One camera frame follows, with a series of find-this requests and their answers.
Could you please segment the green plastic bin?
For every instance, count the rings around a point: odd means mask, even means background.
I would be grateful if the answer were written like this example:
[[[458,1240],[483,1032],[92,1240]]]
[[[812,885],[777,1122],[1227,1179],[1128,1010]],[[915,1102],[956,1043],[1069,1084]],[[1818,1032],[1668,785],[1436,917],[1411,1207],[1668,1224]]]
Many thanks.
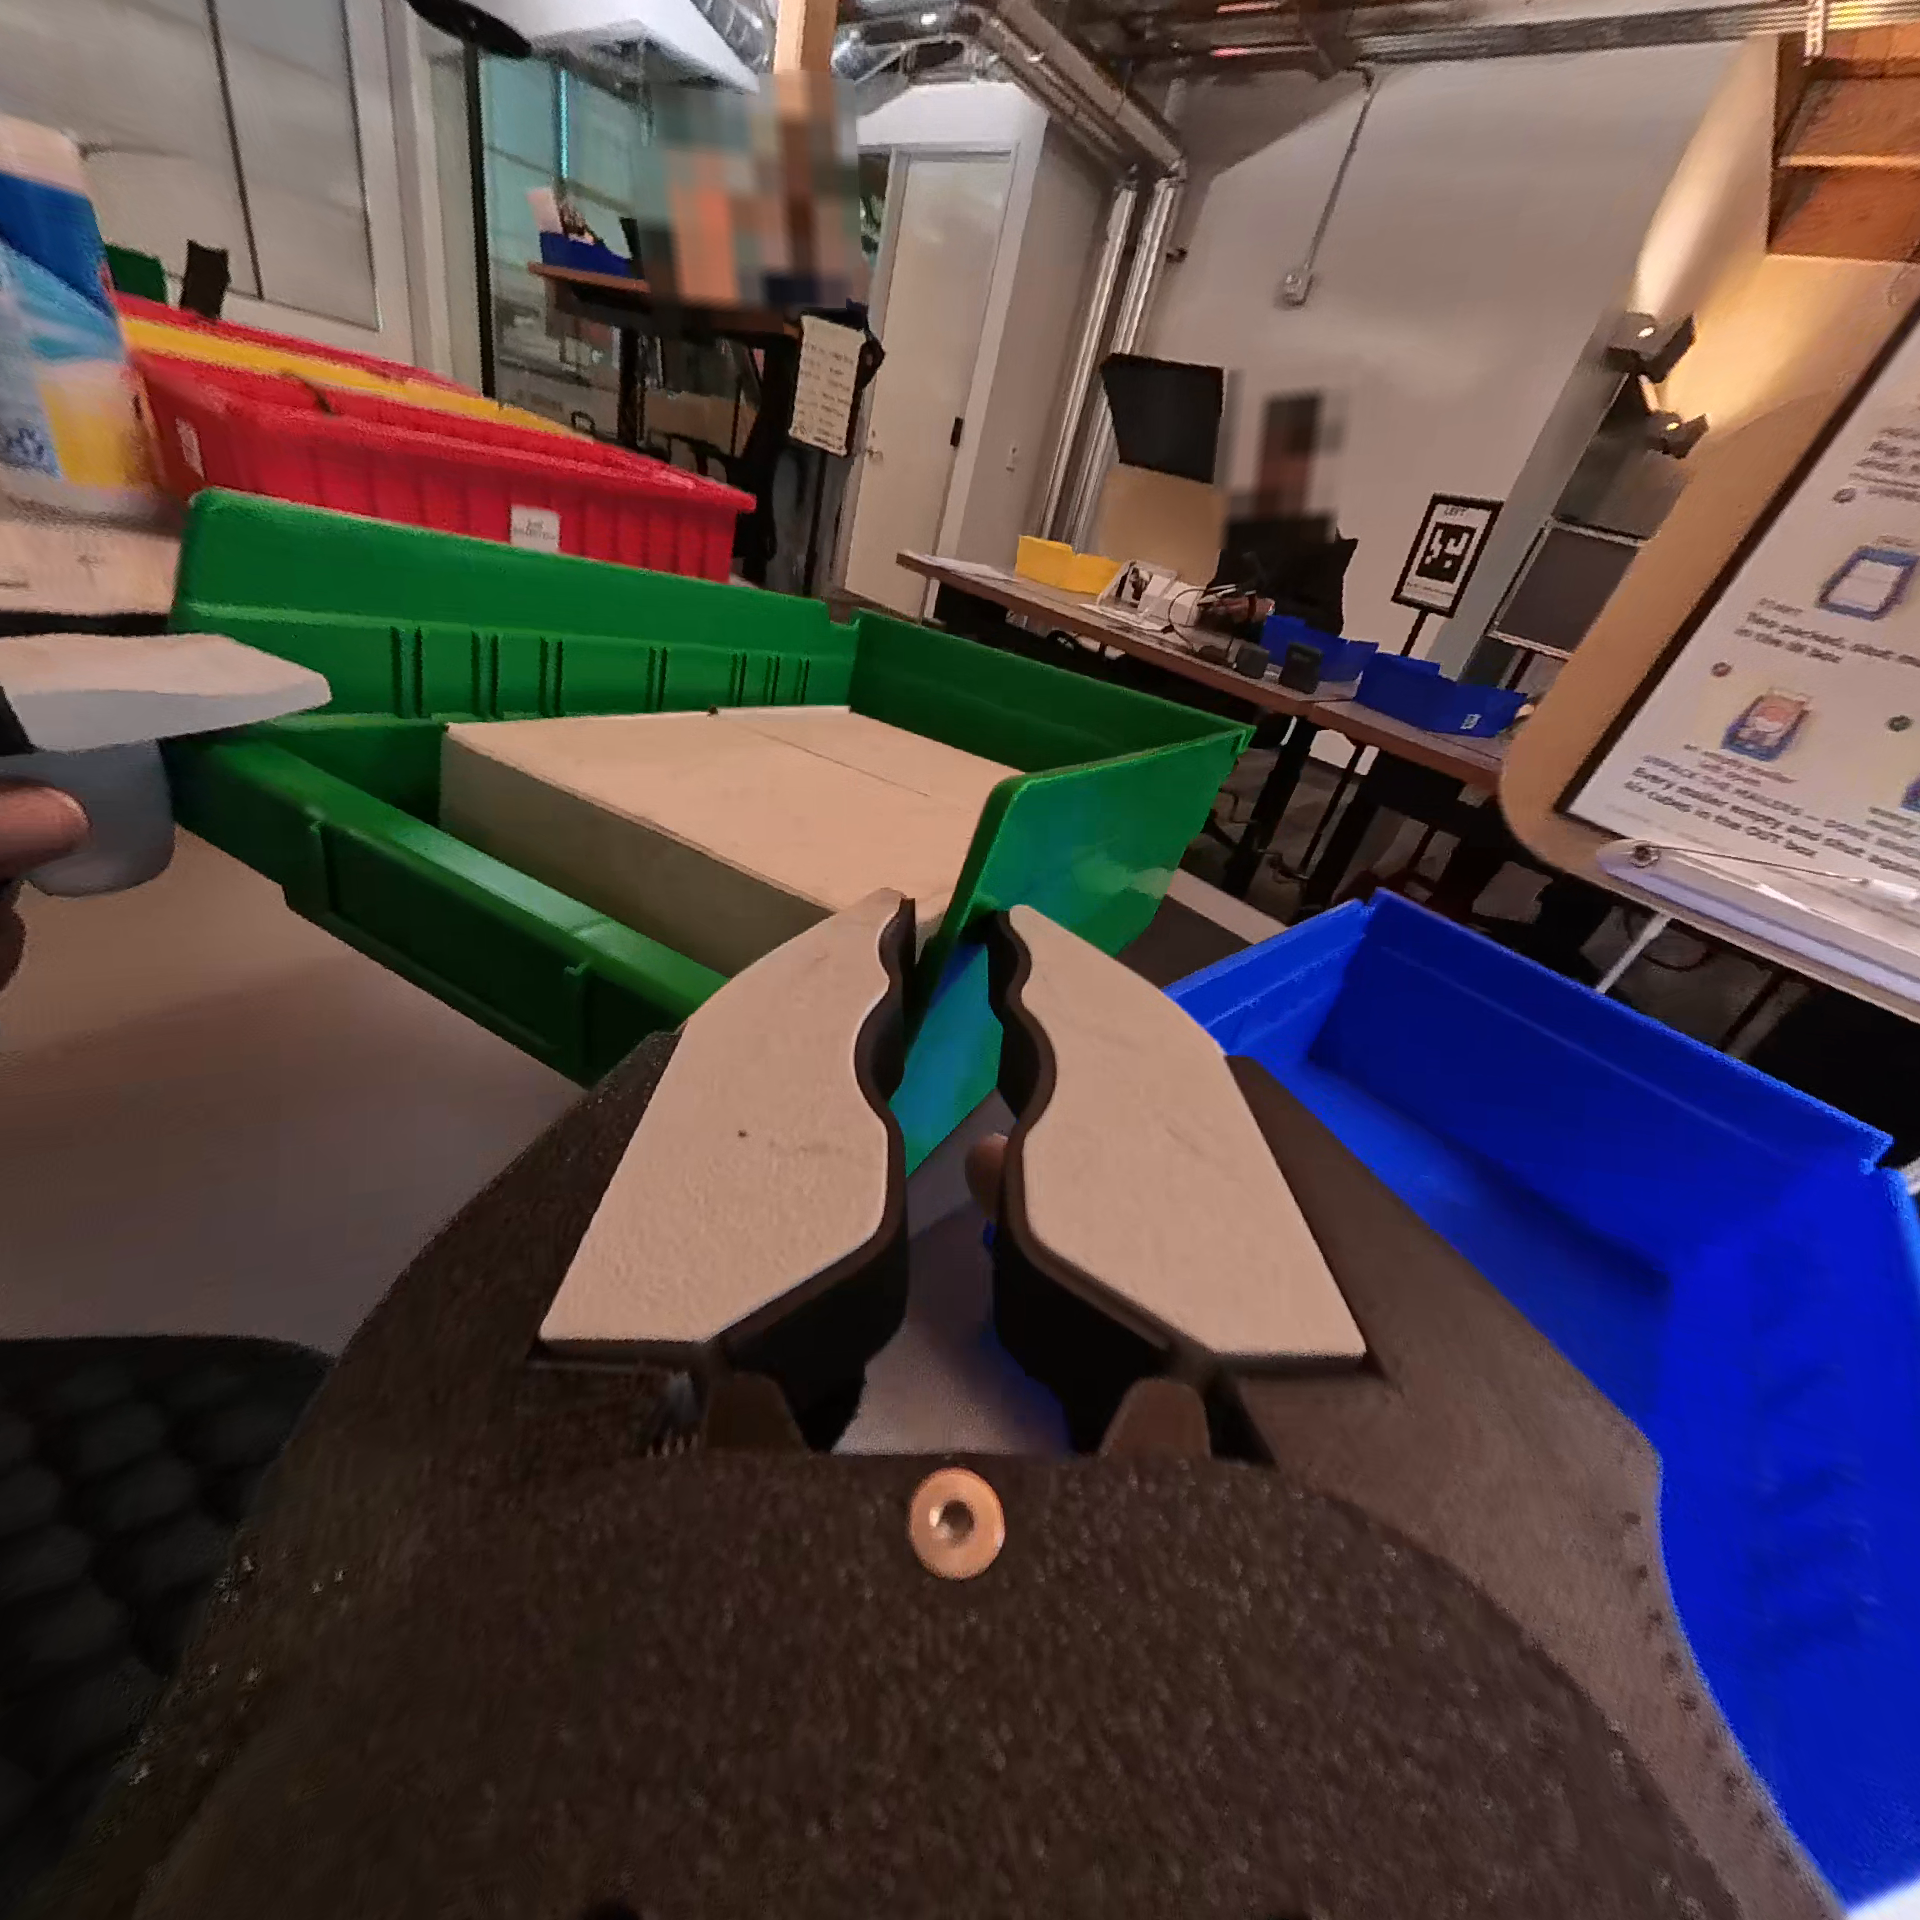
[[[981,913],[1036,905],[1121,954],[1157,917],[1249,726],[863,611],[246,494],[188,506],[173,628],[314,669],[320,711],[164,748],[186,834],[542,1067],[592,1089],[739,965],[440,827],[449,726],[746,708],[902,729],[1003,763],[918,908],[905,1165],[990,1096]]]

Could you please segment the wipes canister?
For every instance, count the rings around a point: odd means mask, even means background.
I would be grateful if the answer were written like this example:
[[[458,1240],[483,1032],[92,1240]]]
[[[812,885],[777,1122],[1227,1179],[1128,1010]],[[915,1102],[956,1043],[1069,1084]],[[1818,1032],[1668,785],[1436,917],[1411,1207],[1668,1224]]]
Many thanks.
[[[77,146],[2,117],[2,494],[157,524],[164,490]]]

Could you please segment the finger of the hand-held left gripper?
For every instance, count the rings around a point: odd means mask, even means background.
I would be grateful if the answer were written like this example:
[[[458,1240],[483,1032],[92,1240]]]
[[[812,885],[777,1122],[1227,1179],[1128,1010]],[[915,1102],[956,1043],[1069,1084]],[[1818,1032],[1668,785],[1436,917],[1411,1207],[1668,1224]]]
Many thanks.
[[[166,871],[175,813],[161,744],[329,706],[323,672],[216,635],[2,638],[2,778],[83,813],[74,851],[24,871],[44,898],[130,892]]]

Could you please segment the blue plastic bin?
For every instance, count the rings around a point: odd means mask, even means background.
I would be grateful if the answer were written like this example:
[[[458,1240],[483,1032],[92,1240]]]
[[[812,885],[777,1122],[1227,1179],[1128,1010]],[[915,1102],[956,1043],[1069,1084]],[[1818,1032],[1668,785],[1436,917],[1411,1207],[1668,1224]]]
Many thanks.
[[[1662,1467],[1679,1631],[1850,1915],[1916,1915],[1916,1213],[1885,1133],[1400,898],[1170,997]]]

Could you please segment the person's left hand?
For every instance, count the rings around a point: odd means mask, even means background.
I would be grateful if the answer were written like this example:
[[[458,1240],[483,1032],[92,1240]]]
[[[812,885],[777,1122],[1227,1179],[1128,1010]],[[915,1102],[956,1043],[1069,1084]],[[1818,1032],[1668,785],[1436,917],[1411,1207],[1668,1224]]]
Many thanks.
[[[83,806],[57,786],[2,780],[2,892],[87,842]]]

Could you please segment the cardboard sheet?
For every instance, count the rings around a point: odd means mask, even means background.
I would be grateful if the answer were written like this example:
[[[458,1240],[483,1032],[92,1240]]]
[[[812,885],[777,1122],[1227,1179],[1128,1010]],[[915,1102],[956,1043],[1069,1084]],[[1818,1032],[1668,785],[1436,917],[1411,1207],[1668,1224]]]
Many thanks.
[[[1121,565],[1211,584],[1227,531],[1227,498],[1157,468],[1113,465],[1092,509],[1090,548]]]

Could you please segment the white door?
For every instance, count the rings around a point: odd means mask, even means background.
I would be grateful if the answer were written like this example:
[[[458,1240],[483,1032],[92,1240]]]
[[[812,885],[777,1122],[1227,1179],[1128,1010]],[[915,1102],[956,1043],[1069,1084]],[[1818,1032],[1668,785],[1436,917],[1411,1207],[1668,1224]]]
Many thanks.
[[[918,621],[948,513],[956,441],[987,323],[1016,160],[999,155],[892,155],[881,206],[876,335],[881,368],[864,399],[864,441],[841,531],[851,600]]]

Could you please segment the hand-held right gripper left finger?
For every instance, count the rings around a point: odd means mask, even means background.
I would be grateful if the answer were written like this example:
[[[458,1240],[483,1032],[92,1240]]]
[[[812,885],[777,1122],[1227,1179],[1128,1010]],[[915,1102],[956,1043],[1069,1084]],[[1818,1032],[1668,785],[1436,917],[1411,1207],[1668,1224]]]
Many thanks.
[[[905,1319],[915,901],[877,888],[734,972],[682,1027],[542,1317],[540,1360],[769,1378],[848,1421]]]

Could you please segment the white cardboard box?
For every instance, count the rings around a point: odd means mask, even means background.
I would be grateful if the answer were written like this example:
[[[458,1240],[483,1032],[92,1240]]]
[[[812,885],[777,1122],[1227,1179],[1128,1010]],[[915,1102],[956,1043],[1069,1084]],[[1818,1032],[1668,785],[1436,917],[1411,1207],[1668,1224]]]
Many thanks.
[[[951,748],[851,708],[713,708],[708,719],[873,778],[887,790],[971,810],[973,817],[1003,780],[1023,778],[1011,763]]]
[[[924,944],[980,821],[708,708],[440,737],[445,834],[720,975],[877,892],[915,905]]]

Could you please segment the hanging paper sheet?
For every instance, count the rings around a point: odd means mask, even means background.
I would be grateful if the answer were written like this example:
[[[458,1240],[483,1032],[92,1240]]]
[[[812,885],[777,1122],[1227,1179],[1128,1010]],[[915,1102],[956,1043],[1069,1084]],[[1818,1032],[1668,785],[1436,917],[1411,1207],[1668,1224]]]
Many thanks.
[[[799,318],[799,359],[793,368],[793,403],[787,438],[828,456],[848,456],[855,412],[873,378],[873,335],[860,323],[821,315]]]

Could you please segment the marker sign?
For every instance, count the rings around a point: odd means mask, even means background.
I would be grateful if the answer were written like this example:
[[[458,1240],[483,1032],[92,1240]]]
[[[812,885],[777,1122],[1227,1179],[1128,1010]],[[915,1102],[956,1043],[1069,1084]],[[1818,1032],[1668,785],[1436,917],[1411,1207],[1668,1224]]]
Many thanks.
[[[1430,494],[1391,600],[1453,617],[1501,515],[1496,498]]]

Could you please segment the black monitor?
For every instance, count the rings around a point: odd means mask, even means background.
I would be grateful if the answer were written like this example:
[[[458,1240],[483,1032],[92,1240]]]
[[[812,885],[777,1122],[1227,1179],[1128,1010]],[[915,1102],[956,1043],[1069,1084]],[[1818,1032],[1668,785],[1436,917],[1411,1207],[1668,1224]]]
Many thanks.
[[[1111,352],[1099,363],[1099,391],[1116,468],[1211,488],[1227,394],[1220,366]]]

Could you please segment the brown table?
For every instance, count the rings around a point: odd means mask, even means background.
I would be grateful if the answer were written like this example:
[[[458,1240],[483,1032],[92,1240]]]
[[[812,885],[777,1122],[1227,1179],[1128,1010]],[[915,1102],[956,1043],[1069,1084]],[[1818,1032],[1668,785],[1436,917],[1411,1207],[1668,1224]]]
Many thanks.
[[[1092,647],[1099,657],[1126,657],[1128,663],[1175,678],[1180,703],[1192,708],[1220,708],[1233,719],[1254,721],[1258,743],[1273,748],[1273,769],[1254,796],[1247,827],[1232,842],[1227,864],[1217,882],[1232,898],[1244,898],[1266,864],[1273,835],[1318,734],[1337,734],[1357,748],[1375,748],[1389,758],[1416,763],[1461,790],[1498,790],[1501,751],[1490,743],[1411,729],[1357,703],[1335,703],[1329,696],[1308,696],[1275,682],[1247,678],[1227,666],[1198,661],[1159,635],[1133,630],[1126,621],[1113,617],[1102,605],[1085,594],[1040,589],[981,563],[956,563],[911,548],[902,548],[893,563],[934,589],[938,611],[943,611],[948,600],[966,600],[977,608],[991,608],[999,617],[1025,621],[1040,638],[1069,635],[1078,642]]]

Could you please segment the yellow plastic bin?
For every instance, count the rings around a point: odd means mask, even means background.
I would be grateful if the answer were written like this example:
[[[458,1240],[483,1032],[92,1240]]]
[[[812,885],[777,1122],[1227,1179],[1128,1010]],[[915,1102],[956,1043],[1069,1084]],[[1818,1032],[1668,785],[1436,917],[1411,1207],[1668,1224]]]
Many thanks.
[[[582,438],[582,431],[570,424],[493,403],[454,378],[445,378],[440,371],[425,371],[352,350],[329,350],[323,342],[295,339],[261,327],[208,323],[193,315],[164,312],[152,300],[122,304],[118,323],[127,346],[146,357],[169,357],[178,363],[217,366],[225,371],[249,377],[286,377],[314,388],[363,391],[405,403],[420,412],[516,424],[570,441]]]

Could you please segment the small blue bin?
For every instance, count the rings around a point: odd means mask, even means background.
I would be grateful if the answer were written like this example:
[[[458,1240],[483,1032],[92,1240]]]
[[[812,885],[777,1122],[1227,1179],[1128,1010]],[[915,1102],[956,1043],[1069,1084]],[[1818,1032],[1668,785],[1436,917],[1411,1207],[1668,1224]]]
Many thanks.
[[[1416,732],[1498,737],[1526,711],[1526,691],[1448,678],[1433,661],[1375,653],[1354,703]]]
[[[1287,691],[1316,703],[1347,703],[1379,653],[1372,640],[1345,640],[1303,617],[1271,615],[1258,642],[1266,653],[1271,678]]]

